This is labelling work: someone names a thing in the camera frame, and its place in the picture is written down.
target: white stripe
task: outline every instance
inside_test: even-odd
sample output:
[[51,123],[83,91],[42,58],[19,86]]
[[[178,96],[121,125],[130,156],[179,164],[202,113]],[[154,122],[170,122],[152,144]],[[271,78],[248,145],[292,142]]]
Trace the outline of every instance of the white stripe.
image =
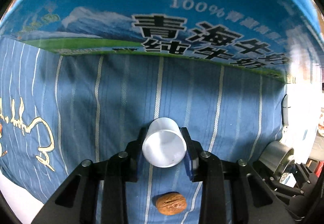
[[30,178],[30,189],[34,192],[34,197],[36,197],[36,195],[39,197],[39,200],[41,201],[42,200],[42,198],[41,198],[41,196],[38,194],[38,192],[36,192],[34,189],[33,189],[33,186],[32,186],[32,184],[31,184],[31,178]]
[[[209,148],[208,151],[211,152],[215,143],[215,138],[217,135],[217,129],[218,129],[218,120],[219,120],[219,113],[220,113],[220,107],[221,107],[221,102],[222,102],[222,93],[223,93],[223,79],[224,79],[224,66],[221,66],[221,72],[220,72],[220,76],[219,76],[219,89],[218,89],[218,99],[217,99],[217,107],[216,107],[216,116],[215,116],[215,122],[214,122],[214,131],[213,131],[213,135],[212,135],[212,139],[210,141],[209,144]],[[192,202],[191,202],[191,209],[189,211],[187,211],[184,214],[184,217],[181,221],[181,224],[184,223],[184,221],[187,218],[187,215],[189,214],[189,212],[192,212],[195,208],[195,201],[196,201],[196,197],[198,195],[198,192],[201,188],[202,182],[199,182],[195,194],[193,195],[192,198]]]
[[44,194],[44,192],[43,192],[43,190],[42,190],[41,182],[40,182],[40,180],[39,180],[39,177],[38,177],[38,174],[37,174],[37,171],[36,171],[35,166],[34,166],[34,169],[35,169],[35,173],[36,173],[36,176],[37,176],[37,179],[38,179],[38,183],[39,183],[40,190],[41,190],[42,194],[44,195],[44,197],[48,200],[47,196],[45,196],[45,194]]
[[[193,85],[194,85],[194,61],[190,61],[190,78],[189,78],[189,88],[188,88],[188,97],[187,97],[187,106],[186,106],[186,116],[184,118],[184,127],[188,127],[188,123],[190,120],[190,113],[191,113],[191,105],[192,105],[192,94],[193,94]],[[171,187],[171,191],[174,191],[176,189],[179,175],[180,175],[180,166],[182,166],[181,163],[177,164],[176,172],[174,174],[174,179]],[[165,224],[167,220],[167,216],[163,218],[162,224]]]
[[276,103],[275,103],[275,96],[274,96],[274,79],[272,80],[272,98],[273,98],[273,116],[272,116],[272,131],[274,131],[274,116],[275,116],[275,109],[276,109]]
[[[41,163],[37,163],[37,166],[38,166],[38,170],[39,170],[39,172],[41,173],[41,174],[43,174],[43,175],[46,175],[46,176],[48,176],[48,171],[47,171],[47,169],[46,169],[46,174],[44,174],[43,172],[42,172],[42,170],[41,170],[41,168],[40,168],[40,165]],[[51,194],[52,194],[52,192],[48,189],[48,187],[49,187],[49,185],[45,185],[45,188],[46,188],[46,190],[47,190],[47,193],[51,196]]]
[[184,118],[184,127],[188,127],[190,120],[191,104],[192,104],[192,94],[193,94],[193,84],[194,84],[194,61],[190,61],[190,80],[189,80],[189,89],[188,89],[188,98],[187,98],[187,107],[186,107],[186,116]]
[[11,52],[11,59],[12,59],[12,55],[14,54],[15,44],[16,44],[16,40],[14,41],[14,46],[13,46],[13,48],[12,48],[12,52]]
[[[11,104],[11,92],[10,92],[10,90],[11,90],[11,81],[12,81],[12,72],[11,72],[11,75],[10,75],[10,83],[9,83],[9,97],[10,97],[10,104]],[[15,139],[16,139],[17,146],[18,146],[18,151],[19,151],[19,144],[18,144],[18,140],[17,140],[17,135],[16,135],[16,131],[15,131],[15,129],[14,129],[14,134],[15,134]],[[10,141],[10,144],[11,144],[11,148],[12,148],[12,151],[13,151],[13,153],[14,153],[14,157],[15,157],[15,159],[16,159],[16,165],[18,165],[18,161],[17,161],[17,157],[16,157],[15,149],[13,148],[12,141],[11,141],[11,136],[10,136],[10,133],[9,133],[9,132],[8,132],[8,135],[9,135],[9,141]],[[27,154],[27,156],[29,157],[28,152],[27,152],[27,142],[26,142],[26,154]],[[22,161],[22,163],[23,163],[23,165],[24,165],[24,167],[25,167],[25,170],[26,170],[26,172],[27,172],[27,174],[28,174],[28,176],[29,176],[29,179],[30,179],[30,188],[33,189],[32,181],[31,181],[31,177],[30,177],[30,175],[29,175],[29,173],[28,173],[28,170],[27,170],[27,168],[26,168],[26,166],[25,166],[24,160]]]
[[[41,101],[41,109],[40,109],[40,112],[41,113],[43,113],[43,109],[44,109],[45,90],[46,90],[46,83],[44,83],[44,85],[43,85],[42,101]],[[38,143],[39,143],[39,146],[41,146],[41,136],[39,134],[38,124],[36,125],[36,129],[37,129],[37,133],[38,133]]]
[[262,75],[260,75],[260,88],[259,88],[259,97],[260,97],[260,102],[259,102],[259,129],[258,129],[258,134],[257,137],[254,141],[254,144],[252,146],[252,150],[250,153],[250,157],[248,158],[249,160],[251,159],[253,153],[254,153],[254,149],[255,146],[257,145],[257,142],[259,140],[259,137],[261,135],[261,122],[262,122]]
[[35,68],[34,68],[34,77],[33,77],[33,82],[31,83],[31,95],[32,96],[34,96],[34,83],[35,83],[37,59],[38,59],[39,52],[40,52],[40,48],[38,49],[37,54],[36,54]]
[[19,96],[21,96],[20,95],[20,70],[21,70],[21,58],[22,58],[22,53],[24,52],[24,46],[25,46],[25,44],[23,44],[23,46],[22,46],[20,61],[19,61],[19,82],[18,82]]
[[48,179],[49,179],[50,182],[52,183],[51,178],[50,178],[50,174],[49,174],[48,171],[47,171],[47,167],[46,167],[46,172],[47,172]]
[[[22,178],[21,178],[21,172],[20,172],[20,169],[18,168],[18,170],[19,170],[19,176],[20,176],[20,179],[22,179]],[[28,190],[28,188],[26,187],[25,183],[22,182],[22,184],[24,185],[25,189]]]
[[157,95],[155,98],[154,119],[159,118],[159,112],[160,112],[160,100],[161,100],[162,77],[163,77],[163,62],[164,62],[164,57],[160,57],[159,70],[158,70]]
[[125,57],[125,67],[124,76],[121,83],[121,107],[119,114],[119,131],[120,131],[120,150],[125,149],[125,108],[126,108],[126,98],[127,98],[127,81],[129,75],[129,55]]
[[[8,145],[6,144],[5,145],[5,150],[8,150]],[[8,168],[8,171],[9,172],[13,172],[13,170],[12,170],[12,166],[10,165],[10,159],[8,159],[8,166],[7,166],[7,168]]]
[[9,39],[7,42],[7,50],[5,51],[5,55],[4,55],[4,60],[3,60],[3,64],[2,64],[2,69],[1,69],[1,97],[2,97],[2,74],[3,74],[3,67],[4,67],[4,63],[5,63],[5,58],[7,56],[7,52],[8,52],[8,45],[9,45]]
[[58,83],[58,79],[59,79],[59,73],[60,73],[60,69],[61,69],[61,64],[62,64],[62,59],[63,57],[60,56],[59,59],[59,63],[57,65],[57,69],[56,69],[56,77],[55,77],[55,101],[56,101],[56,107],[57,107],[57,112],[58,112],[58,133],[57,133],[57,138],[58,138],[58,145],[59,145],[59,151],[60,151],[60,155],[62,158],[62,161],[64,163],[64,168],[65,168],[65,172],[67,175],[69,175],[69,172],[67,171],[67,167],[63,158],[63,154],[62,154],[62,147],[61,147],[61,114],[60,114],[60,109],[59,109],[59,105],[57,102],[57,83]]
[[195,202],[196,202],[196,197],[197,197],[198,192],[199,192],[199,190],[200,190],[200,188],[201,188],[201,185],[202,185],[202,182],[199,182],[199,183],[198,183],[198,186],[197,186],[197,189],[196,189],[196,191],[195,191],[195,194],[193,195],[193,198],[192,198],[191,208],[190,208],[189,211],[187,211],[187,212],[184,214],[184,217],[183,217],[183,219],[182,219],[182,221],[181,221],[181,224],[184,223],[184,221],[186,220],[187,215],[189,214],[189,212],[192,212],[192,211],[194,210],[194,208],[195,208]]
[[[160,57],[159,70],[158,70],[158,82],[157,82],[157,94],[155,97],[154,119],[159,118],[159,112],[160,112],[162,78],[163,78],[163,62],[164,62],[164,58]],[[146,197],[146,209],[145,209],[144,224],[147,224],[147,221],[148,221],[148,211],[150,209],[151,190],[152,190],[152,178],[153,178],[153,165],[150,164],[150,168],[148,170],[148,185],[147,185],[147,197]]]
[[[74,99],[75,99],[75,95],[76,95],[76,83],[74,82],[72,85],[72,92],[71,92],[71,104],[70,104],[70,114],[71,114],[71,121],[74,121]],[[77,157],[78,157],[78,161],[80,162],[81,159],[80,158],[80,150],[79,150],[79,145],[78,143],[78,139],[75,136],[75,130],[72,130],[72,138],[74,139],[74,142],[76,143],[76,148],[77,148]]]
[[231,155],[234,151],[234,147],[236,145],[236,142],[239,139],[239,132],[240,132],[240,122],[241,122],[241,110],[242,110],[242,100],[243,100],[243,89],[244,89],[244,74],[245,72],[242,71],[242,76],[241,76],[241,91],[240,91],[240,98],[239,98],[239,104],[238,104],[238,118],[236,120],[236,133],[235,133],[235,139],[232,144],[231,150],[229,151],[228,154],[228,161],[230,161]]
[[221,110],[221,101],[222,101],[222,93],[223,93],[223,79],[224,79],[224,66],[221,66],[221,73],[219,77],[219,92],[218,92],[217,107],[216,107],[216,117],[214,122],[214,131],[212,135],[212,140],[210,141],[210,145],[208,148],[209,152],[213,150],[213,146],[215,143],[217,130],[218,130],[218,120],[219,120],[219,113]]
[[103,56],[100,56],[98,64],[98,73],[95,84],[95,97],[97,102],[97,111],[96,111],[96,131],[95,131],[95,149],[96,149],[96,162],[99,162],[99,121],[100,121],[100,102],[98,97],[99,83],[101,79],[101,68],[102,68]]

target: blue striped fabric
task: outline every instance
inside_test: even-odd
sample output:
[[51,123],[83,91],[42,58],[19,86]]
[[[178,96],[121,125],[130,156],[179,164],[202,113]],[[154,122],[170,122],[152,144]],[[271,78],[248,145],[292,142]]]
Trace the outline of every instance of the blue striped fabric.
[[[61,57],[6,38],[0,67],[7,151],[0,165],[44,203],[82,160],[124,150],[158,117],[188,127],[192,139],[228,161],[253,161],[281,138],[285,85],[241,69],[157,56]],[[169,191],[186,197],[186,211],[158,213],[152,200]],[[200,200],[201,183],[189,181],[182,162],[157,168],[145,161],[139,181],[127,183],[130,223],[194,224]]]

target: white wall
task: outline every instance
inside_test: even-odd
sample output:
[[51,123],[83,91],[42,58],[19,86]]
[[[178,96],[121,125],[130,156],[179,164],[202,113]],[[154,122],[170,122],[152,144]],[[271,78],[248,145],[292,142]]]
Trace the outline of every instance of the white wall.
[[22,224],[30,224],[43,203],[35,199],[28,191],[7,179],[0,171],[0,190]]

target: metal cylinder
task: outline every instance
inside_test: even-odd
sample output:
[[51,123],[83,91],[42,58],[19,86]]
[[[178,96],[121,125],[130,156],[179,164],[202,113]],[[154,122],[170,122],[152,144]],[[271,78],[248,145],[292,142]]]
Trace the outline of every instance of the metal cylinder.
[[259,161],[262,162],[279,180],[287,166],[294,163],[294,149],[279,141],[272,141],[262,152]]

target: white plastic cup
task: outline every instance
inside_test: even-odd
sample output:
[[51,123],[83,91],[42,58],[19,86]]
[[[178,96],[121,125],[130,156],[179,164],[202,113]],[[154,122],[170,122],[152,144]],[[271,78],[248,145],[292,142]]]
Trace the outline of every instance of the white plastic cup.
[[150,164],[172,167],[184,158],[187,145],[174,120],[158,118],[148,128],[142,151]]

